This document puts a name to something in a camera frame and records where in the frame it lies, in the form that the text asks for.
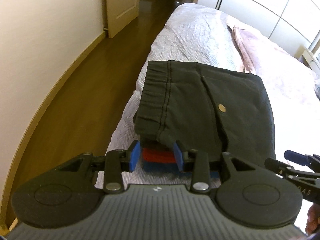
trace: ribbed surface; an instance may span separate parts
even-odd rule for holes
[[[20,224],[11,240],[289,240],[303,234],[290,225],[275,230],[246,228],[222,216],[207,196],[184,185],[131,185],[120,195],[107,195],[85,220],[59,229]]]

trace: folded clothing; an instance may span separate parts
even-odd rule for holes
[[[135,117],[140,141],[220,160],[228,151],[264,167],[275,158],[274,121],[260,77],[196,62],[150,61]]]

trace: white sheet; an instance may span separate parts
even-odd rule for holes
[[[212,8],[197,4],[183,4],[175,10],[151,46],[151,52],[138,77],[136,90],[112,135],[108,151],[128,148],[133,140],[138,139],[132,119],[139,106],[149,60],[195,61],[242,71],[242,60],[233,45],[227,23],[230,26],[240,25],[259,34],[259,31],[252,27]],[[269,65],[272,66],[275,62],[272,58],[270,59]],[[286,66],[289,71],[291,62]],[[303,71],[303,68],[307,67],[300,65],[300,68]],[[264,81],[271,102],[276,129],[276,156],[281,161],[284,161],[283,154],[288,149],[302,154],[319,154],[317,140],[320,135],[318,114],[320,102],[318,101],[317,104],[312,99],[311,105],[305,104],[304,102],[311,102],[310,98],[315,94],[312,94],[312,91],[307,94],[297,94],[299,91],[294,88],[301,85],[301,79],[295,74],[294,81],[290,82],[289,73],[278,71],[276,68],[272,68],[272,72],[266,68],[257,72]],[[123,179],[126,185],[128,183],[189,185],[188,177],[157,172],[147,173],[142,170],[140,163],[133,173],[123,172]],[[102,184],[103,174],[100,173],[96,186],[101,188]],[[217,186],[219,182],[213,180],[212,184]],[[305,209],[308,209],[308,204],[301,209],[296,221],[296,225],[301,230],[304,230],[307,218]]]

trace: wooden floor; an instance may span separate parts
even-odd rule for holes
[[[104,155],[150,46],[174,9],[191,0],[140,0],[139,17],[104,39],[58,92],[34,131],[12,190],[82,153]],[[9,203],[6,223],[15,215]]]

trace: wooden door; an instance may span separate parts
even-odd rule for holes
[[[109,38],[139,15],[139,0],[107,0],[107,20]]]

